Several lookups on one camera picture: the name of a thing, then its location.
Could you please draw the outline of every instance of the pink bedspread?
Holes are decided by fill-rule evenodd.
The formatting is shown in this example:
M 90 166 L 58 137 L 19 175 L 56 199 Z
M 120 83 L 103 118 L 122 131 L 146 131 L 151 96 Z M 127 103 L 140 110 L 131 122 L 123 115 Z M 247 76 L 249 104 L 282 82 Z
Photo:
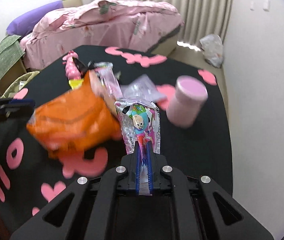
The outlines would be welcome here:
M 95 0 L 47 13 L 20 45 L 26 68 L 44 69 L 81 45 L 146 52 L 181 24 L 177 9 L 166 2 Z

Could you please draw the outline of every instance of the pink container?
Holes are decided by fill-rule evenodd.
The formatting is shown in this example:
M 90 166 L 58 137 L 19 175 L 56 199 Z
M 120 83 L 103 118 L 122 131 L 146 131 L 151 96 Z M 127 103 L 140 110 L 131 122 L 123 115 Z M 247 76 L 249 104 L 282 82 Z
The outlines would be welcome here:
M 207 100 L 206 87 L 196 78 L 180 76 L 175 88 L 175 94 L 166 109 L 166 116 L 175 126 L 191 127 Z

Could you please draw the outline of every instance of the black tablecloth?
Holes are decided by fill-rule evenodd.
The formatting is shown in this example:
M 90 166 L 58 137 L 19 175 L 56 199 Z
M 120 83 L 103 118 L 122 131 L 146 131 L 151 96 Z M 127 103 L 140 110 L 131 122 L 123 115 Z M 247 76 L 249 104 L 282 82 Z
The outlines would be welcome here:
M 218 86 L 203 81 L 197 68 L 171 59 L 143 68 L 139 63 L 127 64 L 123 57 L 105 53 L 105 47 L 81 46 L 74 51 L 85 64 L 91 60 L 112 62 L 114 72 L 121 71 L 121 85 L 128 85 L 142 74 L 147 74 L 156 85 L 175 86 L 176 79 L 181 75 L 193 76 L 202 81 L 207 88 L 208 100 L 191 128 L 175 127 L 168 121 L 165 112 L 160 111 L 161 154 L 166 156 L 169 165 L 179 168 L 184 174 L 192 177 L 208 175 L 232 194 L 231 143 Z M 151 54 L 139 53 L 152 57 Z M 68 91 L 70 87 L 62 59 L 44 69 L 26 87 L 28 94 L 25 98 L 34 99 L 37 107 Z M 54 188 L 61 181 L 67 186 L 79 177 L 79 174 L 74 174 L 71 179 L 64 178 L 62 164 L 48 158 L 47 151 L 26 130 L 27 121 L 25 118 L 0 124 L 0 164 L 10 180 L 10 189 L 6 189 L 0 179 L 0 187 L 5 195 L 5 201 L 0 200 L 0 217 L 11 232 L 32 217 L 34 207 L 41 209 L 47 204 L 48 200 L 41 193 L 43 183 Z M 22 140 L 24 153 L 18 168 L 10 169 L 6 152 L 16 138 Z M 110 140 L 100 146 L 108 151 L 106 170 L 118 165 L 125 155 L 123 141 Z M 86 151 L 85 158 L 92 159 L 95 150 L 96 147 Z

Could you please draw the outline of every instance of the orange bag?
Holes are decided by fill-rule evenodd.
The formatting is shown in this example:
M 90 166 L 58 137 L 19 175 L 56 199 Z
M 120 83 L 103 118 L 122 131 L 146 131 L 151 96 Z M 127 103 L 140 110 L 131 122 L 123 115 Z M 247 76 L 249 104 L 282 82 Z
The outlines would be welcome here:
M 102 98 L 94 95 L 86 73 L 81 87 L 38 107 L 27 130 L 50 158 L 70 150 L 87 150 L 121 132 Z

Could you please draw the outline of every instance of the silver screw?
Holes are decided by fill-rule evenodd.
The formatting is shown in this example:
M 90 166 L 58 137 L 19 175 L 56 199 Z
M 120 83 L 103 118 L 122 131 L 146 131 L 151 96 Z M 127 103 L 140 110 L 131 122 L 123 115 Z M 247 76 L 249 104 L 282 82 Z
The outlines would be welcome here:
M 78 178 L 78 183 L 81 184 L 81 185 L 83 185 L 87 182 L 88 182 L 88 179 L 86 177 L 79 177 Z
M 164 167 L 162 168 L 162 170 L 163 170 L 164 172 L 171 172 L 171 171 L 173 170 L 173 168 L 172 168 L 171 166 L 166 165 L 166 166 L 164 166 Z
M 123 173 L 123 172 L 125 172 L 126 168 L 124 166 L 119 166 L 119 167 L 116 167 L 115 170 L 118 173 Z
M 209 176 L 202 176 L 201 177 L 201 181 L 203 183 L 210 183 L 211 182 L 211 178 Z

